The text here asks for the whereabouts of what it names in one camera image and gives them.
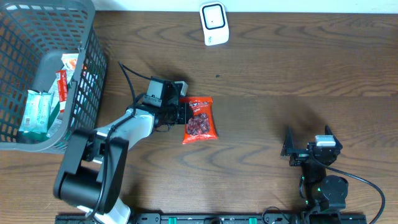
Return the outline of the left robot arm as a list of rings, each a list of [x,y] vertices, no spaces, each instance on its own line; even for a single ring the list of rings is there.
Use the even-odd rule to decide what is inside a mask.
[[[94,130],[77,129],[69,140],[53,194],[85,212],[78,222],[128,223],[132,210],[119,197],[128,151],[155,129],[187,124],[193,111],[182,103],[188,84],[151,77],[147,92],[125,113]]]

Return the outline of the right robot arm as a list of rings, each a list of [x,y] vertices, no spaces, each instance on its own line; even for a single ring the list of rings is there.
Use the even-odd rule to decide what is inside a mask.
[[[299,194],[307,207],[297,215],[291,214],[290,223],[340,223],[339,212],[346,208],[348,181],[340,176],[327,175],[326,169],[334,163],[343,146],[325,126],[325,133],[316,135],[306,148],[294,146],[293,134],[287,128],[281,156],[289,158],[290,166],[302,170]]]

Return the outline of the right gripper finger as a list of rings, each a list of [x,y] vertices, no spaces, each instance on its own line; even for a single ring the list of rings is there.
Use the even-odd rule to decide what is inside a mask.
[[[329,135],[333,138],[334,143],[335,143],[335,147],[337,148],[342,148],[342,144],[339,142],[339,140],[335,137],[335,135],[333,134],[331,128],[329,127],[329,125],[325,126],[325,134]]]
[[[282,146],[282,155],[291,155],[294,152],[294,141],[291,128],[288,126],[285,133],[285,140]]]

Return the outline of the red snack bag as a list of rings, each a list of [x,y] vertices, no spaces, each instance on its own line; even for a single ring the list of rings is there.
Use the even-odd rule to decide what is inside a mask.
[[[218,139],[213,121],[212,96],[187,96],[181,98],[180,102],[188,103],[193,111],[193,116],[185,125],[183,144]]]

